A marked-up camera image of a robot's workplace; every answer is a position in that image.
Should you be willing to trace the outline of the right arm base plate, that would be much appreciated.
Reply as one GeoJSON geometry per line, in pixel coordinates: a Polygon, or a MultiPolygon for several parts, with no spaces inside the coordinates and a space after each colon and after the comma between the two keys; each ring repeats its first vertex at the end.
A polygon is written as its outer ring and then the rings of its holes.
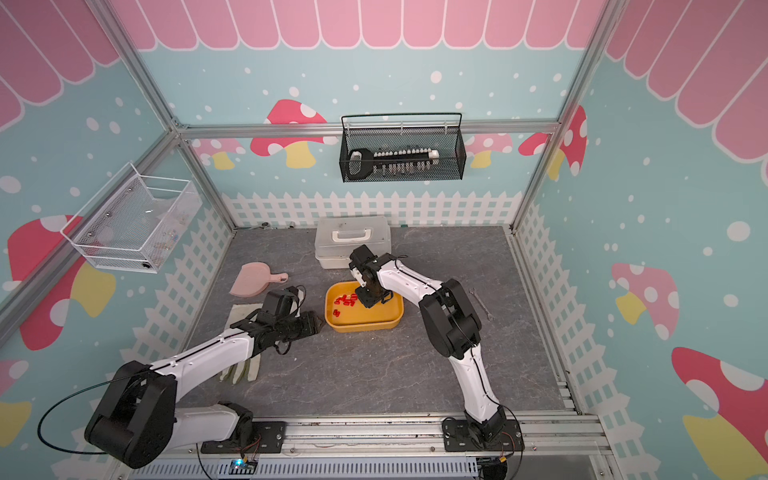
{"type": "Polygon", "coordinates": [[[491,427],[481,427],[464,418],[445,417],[441,423],[444,449],[447,452],[523,452],[525,443],[520,424],[504,420],[491,427]]]}

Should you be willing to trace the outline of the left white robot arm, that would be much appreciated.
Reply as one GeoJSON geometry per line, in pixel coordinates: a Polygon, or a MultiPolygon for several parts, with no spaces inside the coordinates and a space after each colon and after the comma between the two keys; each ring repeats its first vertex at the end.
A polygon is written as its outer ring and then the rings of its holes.
{"type": "Polygon", "coordinates": [[[211,444],[246,456],[257,450],[253,414],[236,403],[180,408],[178,402],[222,371],[318,334],[322,320],[302,308],[303,287],[271,291],[261,307],[221,334],[170,358],[130,361],[115,373],[90,421],[86,442],[138,469],[167,450],[211,444]]]}

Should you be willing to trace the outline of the metal wrench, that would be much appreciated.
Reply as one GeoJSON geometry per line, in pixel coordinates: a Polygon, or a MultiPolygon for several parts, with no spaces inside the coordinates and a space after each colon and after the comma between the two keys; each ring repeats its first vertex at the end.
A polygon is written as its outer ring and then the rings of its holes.
{"type": "Polygon", "coordinates": [[[475,298],[475,300],[477,301],[477,303],[480,305],[480,307],[481,307],[481,308],[482,308],[482,310],[484,311],[484,313],[485,313],[485,315],[486,315],[486,318],[488,319],[488,321],[493,321],[493,320],[494,320],[494,318],[495,318],[495,317],[494,317],[494,315],[491,313],[491,311],[490,311],[490,309],[487,307],[486,303],[485,303],[485,302],[484,302],[484,301],[481,299],[481,297],[480,297],[480,295],[478,294],[478,292],[477,292],[475,289],[470,289],[470,294],[471,294],[471,295],[472,295],[472,296],[475,298]]]}

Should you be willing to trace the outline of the yellow plastic storage box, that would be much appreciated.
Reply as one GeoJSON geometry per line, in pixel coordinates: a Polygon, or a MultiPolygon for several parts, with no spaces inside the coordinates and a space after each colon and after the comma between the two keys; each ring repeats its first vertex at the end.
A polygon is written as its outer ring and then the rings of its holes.
{"type": "Polygon", "coordinates": [[[360,333],[397,327],[404,315],[404,300],[395,294],[386,303],[371,308],[356,293],[356,281],[332,285],[325,297],[325,321],[338,333],[360,333]]]}

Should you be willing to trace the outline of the white lidded plastic box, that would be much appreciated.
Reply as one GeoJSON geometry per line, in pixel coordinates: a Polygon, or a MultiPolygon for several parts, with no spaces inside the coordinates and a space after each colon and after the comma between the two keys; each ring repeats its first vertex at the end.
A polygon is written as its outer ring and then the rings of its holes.
{"type": "Polygon", "coordinates": [[[384,216],[319,220],[314,246],[323,269],[348,269],[350,255],[361,245],[377,256],[391,251],[391,231],[384,216]]]}

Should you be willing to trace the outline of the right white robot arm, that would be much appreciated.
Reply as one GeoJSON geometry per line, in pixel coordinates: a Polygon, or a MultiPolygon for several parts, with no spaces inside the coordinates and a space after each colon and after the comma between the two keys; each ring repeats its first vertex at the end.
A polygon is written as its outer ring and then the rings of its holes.
{"type": "Polygon", "coordinates": [[[480,318],[460,282],[431,279],[398,257],[377,256],[365,245],[353,250],[349,269],[359,283],[355,293],[365,307],[399,295],[419,308],[431,345],[449,360],[459,382],[470,438],[481,448],[495,441],[507,416],[484,367],[480,318]]]}

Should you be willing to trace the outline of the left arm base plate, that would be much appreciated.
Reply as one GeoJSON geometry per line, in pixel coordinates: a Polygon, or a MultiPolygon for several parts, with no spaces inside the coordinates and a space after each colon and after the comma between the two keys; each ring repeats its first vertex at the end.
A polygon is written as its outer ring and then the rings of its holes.
{"type": "Polygon", "coordinates": [[[201,446],[202,454],[278,454],[286,439],[286,422],[246,422],[238,426],[226,440],[207,441],[201,446]]]}

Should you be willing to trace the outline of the black socket set holder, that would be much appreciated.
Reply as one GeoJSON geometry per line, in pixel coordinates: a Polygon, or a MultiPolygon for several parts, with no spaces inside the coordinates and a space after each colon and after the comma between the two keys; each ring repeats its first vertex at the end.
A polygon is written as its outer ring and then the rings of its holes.
{"type": "Polygon", "coordinates": [[[397,151],[358,149],[350,153],[345,164],[349,180],[364,180],[372,175],[412,174],[429,170],[439,163],[436,149],[418,148],[397,151]]]}

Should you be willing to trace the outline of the small green circuit board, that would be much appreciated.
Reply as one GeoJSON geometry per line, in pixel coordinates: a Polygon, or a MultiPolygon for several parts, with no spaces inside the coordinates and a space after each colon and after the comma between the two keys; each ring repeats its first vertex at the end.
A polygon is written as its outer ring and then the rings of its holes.
{"type": "Polygon", "coordinates": [[[255,460],[235,459],[230,462],[228,474],[250,476],[256,473],[257,466],[255,460]]]}

